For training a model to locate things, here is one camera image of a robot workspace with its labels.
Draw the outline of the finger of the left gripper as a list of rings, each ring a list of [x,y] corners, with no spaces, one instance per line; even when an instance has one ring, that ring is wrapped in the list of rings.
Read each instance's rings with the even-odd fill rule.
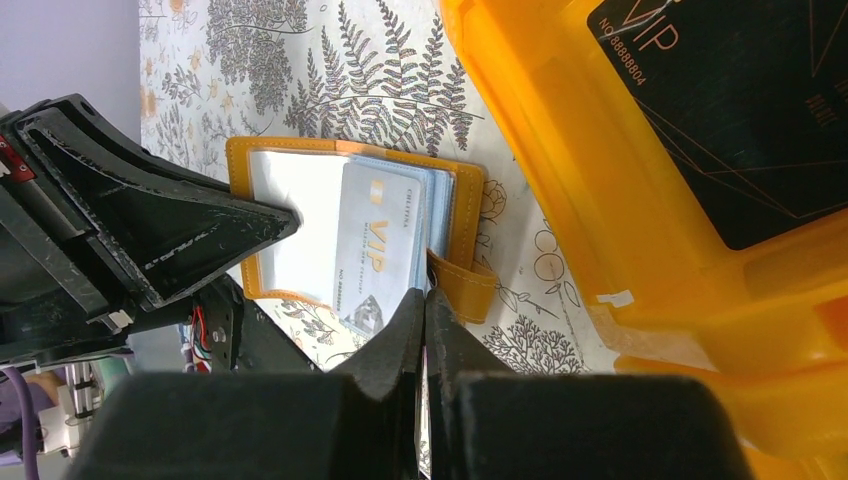
[[[152,311],[294,234],[290,210],[150,153],[81,95],[14,114],[14,197],[111,303]]]

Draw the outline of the white VIP card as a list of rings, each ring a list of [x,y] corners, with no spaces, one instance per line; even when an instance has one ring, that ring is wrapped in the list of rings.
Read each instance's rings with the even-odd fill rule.
[[[343,168],[332,307],[372,338],[404,295],[423,287],[425,220],[420,179],[354,160]]]

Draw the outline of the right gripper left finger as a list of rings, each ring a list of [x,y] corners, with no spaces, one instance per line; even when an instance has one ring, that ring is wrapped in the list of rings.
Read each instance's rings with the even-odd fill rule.
[[[424,295],[325,373],[147,373],[109,395],[71,479],[408,479]]]

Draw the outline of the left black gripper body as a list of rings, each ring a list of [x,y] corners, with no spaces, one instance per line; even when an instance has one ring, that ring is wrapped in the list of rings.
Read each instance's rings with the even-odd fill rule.
[[[1,361],[57,364],[122,348],[145,331],[137,278],[106,245],[143,252],[146,202],[18,122],[56,113],[106,137],[123,133],[86,99],[50,99],[1,117]]]

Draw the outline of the orange card holder wallet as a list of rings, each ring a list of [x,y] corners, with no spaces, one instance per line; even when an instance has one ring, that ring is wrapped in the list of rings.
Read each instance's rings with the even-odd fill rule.
[[[438,287],[442,289],[458,320],[483,324],[496,294],[497,275],[475,260],[485,173],[477,165],[428,157],[344,140],[235,136],[226,141],[229,188],[236,197],[251,200],[249,155],[261,150],[307,154],[363,154],[390,162],[434,168],[452,174],[450,233],[447,252],[429,254]]]

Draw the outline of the yellow divided plastic bin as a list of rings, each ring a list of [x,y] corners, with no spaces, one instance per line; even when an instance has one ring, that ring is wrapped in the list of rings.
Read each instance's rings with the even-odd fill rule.
[[[616,369],[706,384],[763,479],[845,478],[847,205],[728,248],[589,30],[602,2],[439,10]]]

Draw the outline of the black VIP card stack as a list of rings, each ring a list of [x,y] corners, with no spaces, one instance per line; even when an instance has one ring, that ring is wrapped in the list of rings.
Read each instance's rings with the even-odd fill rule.
[[[604,1],[587,25],[724,244],[847,205],[843,1]]]

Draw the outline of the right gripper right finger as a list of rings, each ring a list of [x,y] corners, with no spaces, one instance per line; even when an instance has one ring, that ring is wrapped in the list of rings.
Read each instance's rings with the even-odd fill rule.
[[[433,467],[443,479],[749,479],[717,398],[680,376],[512,370],[425,304]]]

